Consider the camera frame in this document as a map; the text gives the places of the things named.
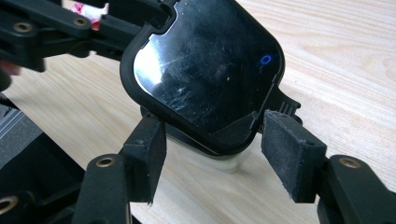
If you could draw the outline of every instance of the tabletop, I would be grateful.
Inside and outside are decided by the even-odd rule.
[[[327,156],[366,161],[396,191],[396,2],[237,2],[282,46],[280,89],[302,104],[297,115]],[[120,63],[63,55],[46,64],[41,74],[24,69],[5,95],[82,167],[117,153],[141,119]],[[132,213],[144,223],[318,223],[315,204],[284,190],[261,138],[227,161],[168,139],[154,204],[132,203]]]

